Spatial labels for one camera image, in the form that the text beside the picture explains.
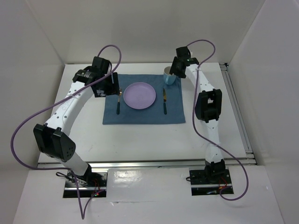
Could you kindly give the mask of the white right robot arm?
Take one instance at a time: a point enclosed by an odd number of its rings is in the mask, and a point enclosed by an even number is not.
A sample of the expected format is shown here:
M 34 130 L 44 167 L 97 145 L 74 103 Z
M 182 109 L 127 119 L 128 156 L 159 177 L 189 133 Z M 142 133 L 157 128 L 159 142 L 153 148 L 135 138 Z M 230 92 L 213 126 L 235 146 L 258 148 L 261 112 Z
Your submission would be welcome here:
M 193 110 L 203 127 L 205 138 L 212 142 L 206 149 L 202 177 L 208 183 L 215 184 L 221 180 L 226 170 L 224 157 L 218 147 L 220 143 L 218 121 L 221 114 L 222 92 L 210 84 L 198 67 L 198 60 L 191 56 L 187 46 L 177 48 L 176 54 L 170 74 L 179 78 L 189 78 L 193 86 L 197 88 Z

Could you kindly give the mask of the gold fork green handle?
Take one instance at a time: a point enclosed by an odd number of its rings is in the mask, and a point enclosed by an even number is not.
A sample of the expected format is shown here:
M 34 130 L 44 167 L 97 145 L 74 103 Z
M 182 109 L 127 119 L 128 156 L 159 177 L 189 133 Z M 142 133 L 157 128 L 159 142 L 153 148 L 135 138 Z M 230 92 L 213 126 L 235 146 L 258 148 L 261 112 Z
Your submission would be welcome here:
M 122 88 L 119 89 L 119 96 L 118 96 L 118 102 L 117 102 L 117 109 L 116 109 L 116 114 L 120 114 L 120 100 L 121 100 L 121 95 L 122 95 Z

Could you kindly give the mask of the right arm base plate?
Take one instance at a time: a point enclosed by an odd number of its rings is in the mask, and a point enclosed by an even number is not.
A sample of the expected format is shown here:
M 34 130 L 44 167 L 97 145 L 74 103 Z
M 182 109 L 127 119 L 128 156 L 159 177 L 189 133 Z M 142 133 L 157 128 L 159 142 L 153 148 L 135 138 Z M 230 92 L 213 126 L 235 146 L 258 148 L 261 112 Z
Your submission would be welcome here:
M 205 170 L 189 170 L 189 176 L 185 178 L 191 185 L 192 196 L 209 196 L 233 194 L 233 186 L 228 169 L 224 174 L 208 179 Z

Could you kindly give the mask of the lilac plastic plate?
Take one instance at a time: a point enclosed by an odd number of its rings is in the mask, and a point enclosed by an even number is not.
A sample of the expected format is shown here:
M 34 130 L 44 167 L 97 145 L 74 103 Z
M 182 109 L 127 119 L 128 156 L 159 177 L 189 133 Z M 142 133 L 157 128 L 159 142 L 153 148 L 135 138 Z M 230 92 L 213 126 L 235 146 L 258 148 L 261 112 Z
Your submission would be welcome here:
M 156 91 L 148 83 L 136 82 L 125 89 L 123 99 L 129 107 L 136 110 L 143 110 L 155 102 Z

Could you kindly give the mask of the blue cloth placemat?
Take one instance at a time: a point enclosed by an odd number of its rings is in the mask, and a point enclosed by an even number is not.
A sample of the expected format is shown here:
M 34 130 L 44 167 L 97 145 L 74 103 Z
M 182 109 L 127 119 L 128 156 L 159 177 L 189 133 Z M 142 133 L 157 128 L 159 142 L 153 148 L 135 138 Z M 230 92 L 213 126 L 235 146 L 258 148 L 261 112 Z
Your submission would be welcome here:
M 120 97 L 107 96 L 103 125 L 168 125 L 185 123 L 182 84 L 163 75 L 119 74 Z

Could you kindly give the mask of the gold knife green handle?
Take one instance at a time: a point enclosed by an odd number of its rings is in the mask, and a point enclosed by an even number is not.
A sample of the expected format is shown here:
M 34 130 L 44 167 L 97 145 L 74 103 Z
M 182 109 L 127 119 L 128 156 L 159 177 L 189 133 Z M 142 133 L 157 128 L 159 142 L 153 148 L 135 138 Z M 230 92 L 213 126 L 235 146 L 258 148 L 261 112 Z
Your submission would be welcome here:
M 166 101 L 167 101 L 167 96 L 166 96 L 166 91 L 165 88 L 163 88 L 163 98 L 164 98 L 164 114 L 167 114 L 167 106 L 166 106 Z

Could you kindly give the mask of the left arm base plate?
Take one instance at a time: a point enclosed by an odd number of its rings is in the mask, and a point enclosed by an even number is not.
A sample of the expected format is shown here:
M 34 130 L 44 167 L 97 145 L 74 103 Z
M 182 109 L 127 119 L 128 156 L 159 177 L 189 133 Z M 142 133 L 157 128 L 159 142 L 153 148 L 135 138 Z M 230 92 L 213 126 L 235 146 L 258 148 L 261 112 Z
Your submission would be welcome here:
M 88 184 L 85 181 L 78 179 L 79 193 L 81 198 L 90 198 L 92 195 L 96 198 L 104 198 L 107 196 L 107 169 L 98 169 L 93 171 L 101 176 L 101 180 L 92 181 L 92 184 Z M 63 198 L 77 198 L 77 188 L 74 177 L 71 172 L 68 171 L 66 175 L 58 174 L 57 176 L 65 179 Z

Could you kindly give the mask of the light blue cup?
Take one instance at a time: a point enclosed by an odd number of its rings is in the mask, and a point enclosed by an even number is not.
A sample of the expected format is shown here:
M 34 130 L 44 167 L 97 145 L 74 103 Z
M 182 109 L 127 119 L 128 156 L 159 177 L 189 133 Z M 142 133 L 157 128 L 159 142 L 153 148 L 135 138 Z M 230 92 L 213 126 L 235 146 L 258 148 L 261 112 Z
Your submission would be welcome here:
M 168 66 L 164 69 L 164 83 L 166 85 L 172 85 L 176 81 L 176 76 L 170 74 L 171 66 Z

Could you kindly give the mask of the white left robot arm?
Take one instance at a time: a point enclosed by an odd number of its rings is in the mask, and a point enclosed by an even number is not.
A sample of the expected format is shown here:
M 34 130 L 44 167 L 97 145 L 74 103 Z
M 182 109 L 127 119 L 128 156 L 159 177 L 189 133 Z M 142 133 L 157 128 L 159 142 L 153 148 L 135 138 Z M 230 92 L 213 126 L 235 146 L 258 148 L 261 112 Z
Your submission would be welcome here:
M 118 74 L 109 60 L 94 57 L 92 65 L 75 73 L 70 89 L 53 115 L 43 124 L 37 124 L 33 133 L 39 151 L 71 169 L 81 186 L 99 186 L 100 174 L 75 152 L 76 144 L 70 139 L 71 128 L 85 103 L 92 97 L 106 97 L 120 93 Z

